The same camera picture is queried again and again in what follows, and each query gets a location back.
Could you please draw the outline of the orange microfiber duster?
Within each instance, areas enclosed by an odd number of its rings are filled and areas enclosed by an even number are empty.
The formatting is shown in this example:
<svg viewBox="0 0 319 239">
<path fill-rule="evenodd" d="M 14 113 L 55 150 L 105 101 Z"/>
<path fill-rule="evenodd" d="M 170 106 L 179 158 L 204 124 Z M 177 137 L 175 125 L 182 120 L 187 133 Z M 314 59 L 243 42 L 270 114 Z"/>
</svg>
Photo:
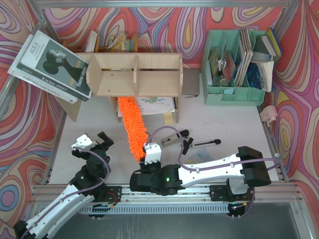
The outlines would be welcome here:
<svg viewBox="0 0 319 239">
<path fill-rule="evenodd" d="M 134 97 L 118 97 L 118 107 L 128 135 L 130 151 L 133 158 L 140 162 L 145 157 L 143 147 L 148 140 L 142 113 Z"/>
</svg>

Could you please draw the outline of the gold grey calculator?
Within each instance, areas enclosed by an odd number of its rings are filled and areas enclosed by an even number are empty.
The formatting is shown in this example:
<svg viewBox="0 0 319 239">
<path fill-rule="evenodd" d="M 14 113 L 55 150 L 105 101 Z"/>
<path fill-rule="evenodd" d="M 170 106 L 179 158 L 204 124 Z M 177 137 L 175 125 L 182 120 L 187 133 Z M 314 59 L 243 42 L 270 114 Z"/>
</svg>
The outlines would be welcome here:
<svg viewBox="0 0 319 239">
<path fill-rule="evenodd" d="M 199 163 L 209 162 L 213 160 L 214 158 L 211 156 L 211 154 L 205 148 L 202 148 L 192 157 L 187 159 L 185 161 L 185 164 L 199 164 Z"/>
</svg>

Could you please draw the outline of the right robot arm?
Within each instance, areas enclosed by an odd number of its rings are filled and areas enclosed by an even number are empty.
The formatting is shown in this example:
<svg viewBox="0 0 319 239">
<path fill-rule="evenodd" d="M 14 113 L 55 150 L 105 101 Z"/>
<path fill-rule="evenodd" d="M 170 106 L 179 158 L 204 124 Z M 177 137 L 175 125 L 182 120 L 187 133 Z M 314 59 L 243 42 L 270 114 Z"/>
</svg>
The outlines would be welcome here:
<svg viewBox="0 0 319 239">
<path fill-rule="evenodd" d="M 244 194 L 248 188 L 271 184 L 266 161 L 261 152 L 242 146 L 238 153 L 199 164 L 141 163 L 131 175 L 130 190 L 168 196 L 196 184 L 224 179 L 233 194 Z"/>
</svg>

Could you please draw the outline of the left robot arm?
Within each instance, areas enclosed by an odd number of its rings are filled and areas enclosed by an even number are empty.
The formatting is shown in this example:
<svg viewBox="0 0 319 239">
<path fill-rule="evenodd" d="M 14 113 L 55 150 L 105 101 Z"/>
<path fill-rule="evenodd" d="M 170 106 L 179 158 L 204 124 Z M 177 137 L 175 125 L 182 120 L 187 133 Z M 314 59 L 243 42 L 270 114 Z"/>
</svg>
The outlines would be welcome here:
<svg viewBox="0 0 319 239">
<path fill-rule="evenodd" d="M 103 142 L 93 141 L 88 134 L 76 139 L 71 153 L 85 160 L 85 165 L 42 212 L 14 225 L 16 238 L 51 239 L 83 206 L 104 199 L 107 193 L 105 181 L 111 172 L 110 157 L 106 152 L 114 142 L 103 131 L 97 136 Z"/>
</svg>

